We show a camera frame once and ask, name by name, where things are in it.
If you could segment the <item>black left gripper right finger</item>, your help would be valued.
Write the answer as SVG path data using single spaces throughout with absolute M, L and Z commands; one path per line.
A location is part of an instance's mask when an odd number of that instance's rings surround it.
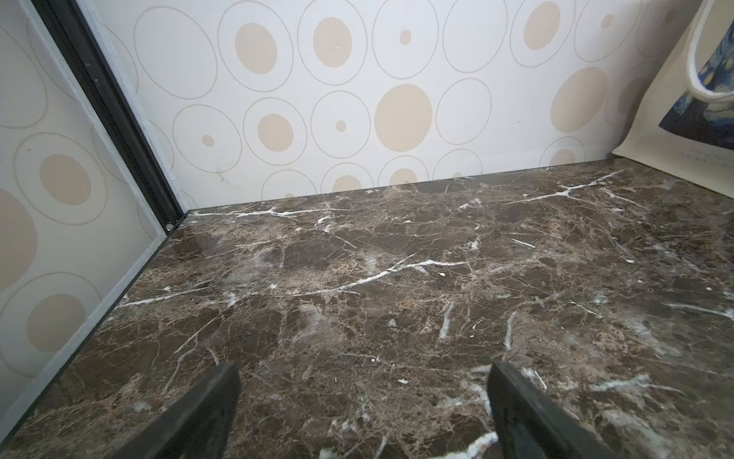
M 487 396 L 505 458 L 615 457 L 510 363 L 492 364 Z

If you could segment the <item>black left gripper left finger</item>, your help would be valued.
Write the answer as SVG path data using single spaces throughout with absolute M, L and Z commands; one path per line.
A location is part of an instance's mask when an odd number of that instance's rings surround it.
M 220 363 L 111 458 L 222 458 L 231 435 L 241 381 Z

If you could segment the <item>cream canvas starry night bag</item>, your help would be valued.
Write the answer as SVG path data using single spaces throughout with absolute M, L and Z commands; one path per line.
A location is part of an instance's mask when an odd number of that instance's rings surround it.
M 703 1 L 614 154 L 733 196 L 733 3 Z

